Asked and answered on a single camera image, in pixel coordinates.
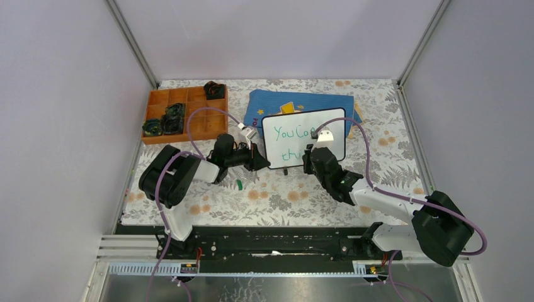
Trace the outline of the white board with black frame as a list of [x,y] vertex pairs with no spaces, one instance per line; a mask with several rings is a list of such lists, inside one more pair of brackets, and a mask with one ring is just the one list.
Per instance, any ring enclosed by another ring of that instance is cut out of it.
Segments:
[[333,108],[263,118],[261,128],[269,169],[303,165],[306,146],[315,142],[312,132],[329,120],[344,118],[345,114],[343,108]]

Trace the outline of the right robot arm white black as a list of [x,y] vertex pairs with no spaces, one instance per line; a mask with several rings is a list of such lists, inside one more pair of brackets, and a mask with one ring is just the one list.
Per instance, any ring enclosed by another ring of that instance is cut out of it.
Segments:
[[401,226],[376,222],[368,228],[361,251],[369,259],[400,250],[423,253],[435,263],[450,267],[474,234],[474,227],[441,191],[425,196],[371,187],[363,175],[343,169],[327,147],[309,146],[302,158],[304,172],[315,175],[334,200],[365,206],[403,221]]

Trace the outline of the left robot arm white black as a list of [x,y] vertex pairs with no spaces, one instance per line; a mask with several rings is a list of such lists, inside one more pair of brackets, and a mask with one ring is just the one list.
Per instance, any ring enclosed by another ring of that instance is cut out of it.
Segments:
[[157,202],[165,231],[173,239],[171,250],[179,258],[189,258],[195,252],[196,243],[189,237],[193,224],[183,202],[191,183],[218,184],[227,176],[228,169],[236,166],[254,172],[270,166],[270,162],[255,143],[237,143],[232,135],[223,133],[205,160],[166,145],[142,173],[139,189]]

